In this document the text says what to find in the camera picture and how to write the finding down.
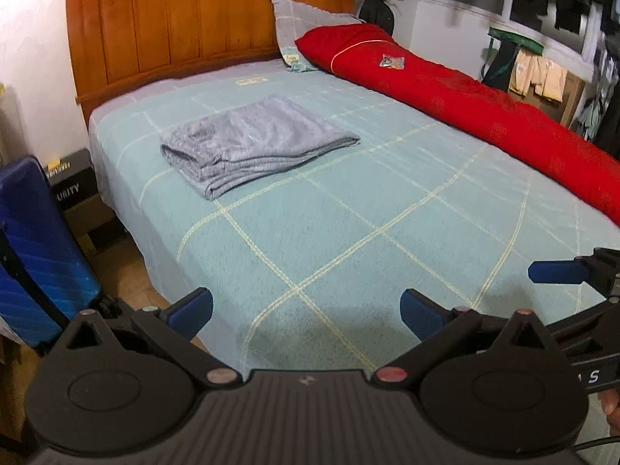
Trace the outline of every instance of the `blue suitcase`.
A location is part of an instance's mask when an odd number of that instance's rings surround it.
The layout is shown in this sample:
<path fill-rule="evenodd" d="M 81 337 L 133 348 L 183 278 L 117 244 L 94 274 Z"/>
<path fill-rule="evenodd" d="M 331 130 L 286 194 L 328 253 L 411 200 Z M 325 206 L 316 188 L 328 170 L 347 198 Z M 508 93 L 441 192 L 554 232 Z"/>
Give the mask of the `blue suitcase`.
<path fill-rule="evenodd" d="M 52 343 L 101 286 L 41 165 L 24 157 L 0 170 L 0 329 L 31 348 Z"/>

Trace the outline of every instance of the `black cable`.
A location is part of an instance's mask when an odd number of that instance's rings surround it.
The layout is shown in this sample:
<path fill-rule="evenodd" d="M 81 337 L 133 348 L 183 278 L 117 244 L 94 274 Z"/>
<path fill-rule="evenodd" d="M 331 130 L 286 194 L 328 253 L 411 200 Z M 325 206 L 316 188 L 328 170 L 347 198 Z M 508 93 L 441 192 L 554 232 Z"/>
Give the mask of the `black cable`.
<path fill-rule="evenodd" d="M 0 433 L 0 448 L 10 453 L 15 453 L 16 455 L 22 456 L 24 458 L 28 458 L 35 451 L 30 446 L 27 446 L 20 441 L 16 441 L 15 439 L 7 437 L 2 433 Z"/>
<path fill-rule="evenodd" d="M 573 446 L 573 451 L 583 451 L 584 449 L 588 450 L 590 448 L 595 448 L 596 446 L 602 446 L 604 444 L 616 444 L 620 442 L 620 436 L 615 437 L 604 437 L 602 439 L 594 439 L 593 441 L 582 442 L 576 446 Z"/>

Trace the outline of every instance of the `light blue bedsheet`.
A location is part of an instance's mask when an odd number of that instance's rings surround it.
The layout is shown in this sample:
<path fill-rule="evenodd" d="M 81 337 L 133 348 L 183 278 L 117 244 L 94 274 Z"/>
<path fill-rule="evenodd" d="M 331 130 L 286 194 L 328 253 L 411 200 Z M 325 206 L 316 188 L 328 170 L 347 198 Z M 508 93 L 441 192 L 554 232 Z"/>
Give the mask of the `light blue bedsheet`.
<path fill-rule="evenodd" d="M 215 202 L 163 159 L 162 129 L 270 94 L 361 144 Z M 447 308 L 509 316 L 532 307 L 544 322 L 561 319 L 602 298 L 585 285 L 534 285 L 528 265 L 620 246 L 607 217 L 498 148 L 324 72 L 287 72 L 279 60 L 117 98 L 93 113 L 91 144 L 104 200 L 153 286 L 171 302 L 209 288 L 215 311 L 199 336 L 244 374 L 371 371 L 417 343 L 399 317 L 410 287 Z M 595 404 L 591 417 L 601 414 Z M 590 456 L 602 463 L 610 449 Z"/>

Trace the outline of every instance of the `black backpack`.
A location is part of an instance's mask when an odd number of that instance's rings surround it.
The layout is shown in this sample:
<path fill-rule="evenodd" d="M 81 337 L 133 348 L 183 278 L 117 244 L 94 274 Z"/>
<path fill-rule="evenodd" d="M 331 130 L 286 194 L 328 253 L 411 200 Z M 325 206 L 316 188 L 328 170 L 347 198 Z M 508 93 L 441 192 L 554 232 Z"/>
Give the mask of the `black backpack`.
<path fill-rule="evenodd" d="M 360 19 L 376 24 L 389 36 L 394 32 L 394 12 L 383 0 L 364 0 L 360 9 Z"/>

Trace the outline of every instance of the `metal screw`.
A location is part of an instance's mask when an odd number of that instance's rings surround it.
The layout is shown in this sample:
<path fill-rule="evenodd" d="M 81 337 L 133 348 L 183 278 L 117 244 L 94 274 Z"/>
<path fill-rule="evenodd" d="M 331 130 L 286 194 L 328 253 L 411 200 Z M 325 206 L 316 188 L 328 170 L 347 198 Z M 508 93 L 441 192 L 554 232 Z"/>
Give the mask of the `metal screw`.
<path fill-rule="evenodd" d="M 314 384 L 314 381 L 316 381 L 316 379 L 308 374 L 300 377 L 300 383 L 304 386 L 310 386 L 311 384 Z"/>
<path fill-rule="evenodd" d="M 407 379 L 407 371 L 400 367 L 382 367 L 376 374 L 377 379 L 382 382 L 401 382 Z"/>
<path fill-rule="evenodd" d="M 207 372 L 207 381 L 213 384 L 229 384 L 237 380 L 237 373 L 227 367 Z"/>

